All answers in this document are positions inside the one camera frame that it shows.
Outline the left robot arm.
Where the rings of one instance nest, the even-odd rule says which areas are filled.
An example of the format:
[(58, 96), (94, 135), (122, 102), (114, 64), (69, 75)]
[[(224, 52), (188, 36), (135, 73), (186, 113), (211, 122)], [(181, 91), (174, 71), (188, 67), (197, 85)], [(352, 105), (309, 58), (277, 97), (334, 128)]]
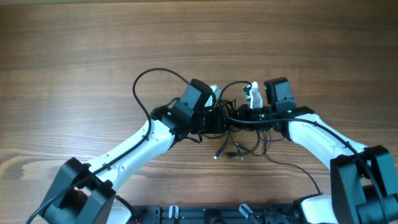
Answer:
[(151, 159), (189, 133), (203, 131), (203, 118), (220, 97), (217, 85), (193, 79), (180, 98), (148, 115), (143, 127), (107, 153), (81, 162), (73, 157), (57, 172), (37, 214), (47, 223), (127, 223), (132, 211), (117, 191)]

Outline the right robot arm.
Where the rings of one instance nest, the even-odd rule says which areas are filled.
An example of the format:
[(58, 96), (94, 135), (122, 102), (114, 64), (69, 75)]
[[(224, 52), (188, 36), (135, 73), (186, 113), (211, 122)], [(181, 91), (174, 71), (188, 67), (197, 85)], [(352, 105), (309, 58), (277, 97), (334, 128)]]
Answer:
[(305, 223), (390, 223), (397, 220), (397, 173), (383, 146), (367, 147), (331, 128), (313, 110), (298, 107), (289, 81), (264, 83), (263, 108), (258, 84), (244, 87), (250, 104), (234, 115), (235, 123), (272, 127), (311, 152), (330, 171), (331, 194), (299, 200)]

